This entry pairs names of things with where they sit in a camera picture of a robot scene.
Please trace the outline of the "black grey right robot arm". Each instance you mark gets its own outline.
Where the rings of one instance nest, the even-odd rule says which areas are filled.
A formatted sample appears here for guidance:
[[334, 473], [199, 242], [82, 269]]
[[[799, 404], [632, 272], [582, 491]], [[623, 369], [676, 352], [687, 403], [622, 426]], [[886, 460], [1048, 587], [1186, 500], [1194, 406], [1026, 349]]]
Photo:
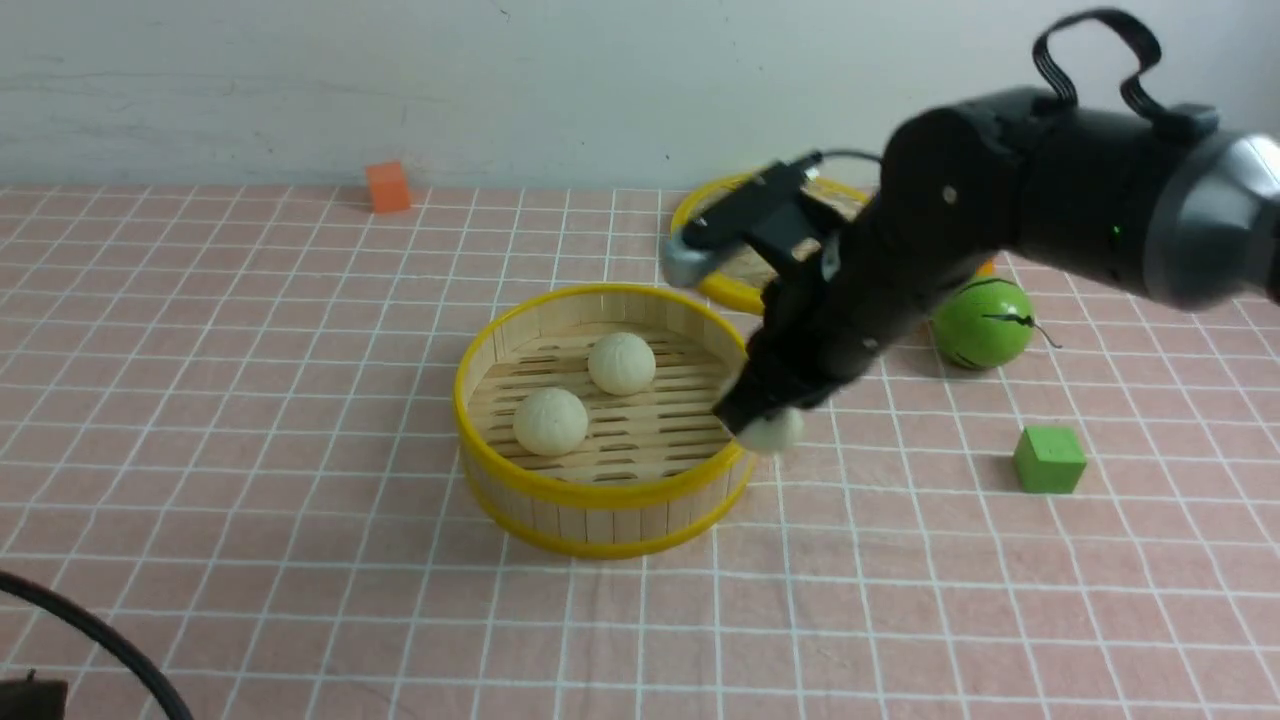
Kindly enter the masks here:
[[904, 122], [879, 187], [849, 222], [800, 196], [814, 151], [745, 191], [756, 222], [804, 217], [828, 241], [796, 263], [792, 233], [736, 237], [777, 270], [762, 327], [716, 404], [727, 430], [824, 402], [923, 324], [998, 252], [1184, 313], [1242, 293], [1277, 301], [1277, 142], [1220, 129], [1208, 108], [1169, 120], [1053, 108], [1020, 88]]

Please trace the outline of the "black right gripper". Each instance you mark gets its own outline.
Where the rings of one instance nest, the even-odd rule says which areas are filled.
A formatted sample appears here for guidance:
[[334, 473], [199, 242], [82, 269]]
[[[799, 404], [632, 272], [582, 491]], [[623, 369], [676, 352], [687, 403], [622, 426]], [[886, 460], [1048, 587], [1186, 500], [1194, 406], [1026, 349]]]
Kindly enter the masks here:
[[986, 217], [943, 202], [874, 200], [838, 236], [838, 269], [781, 277], [745, 375], [730, 375], [712, 414], [736, 436], [785, 407], [812, 406], [863, 377], [986, 259]]

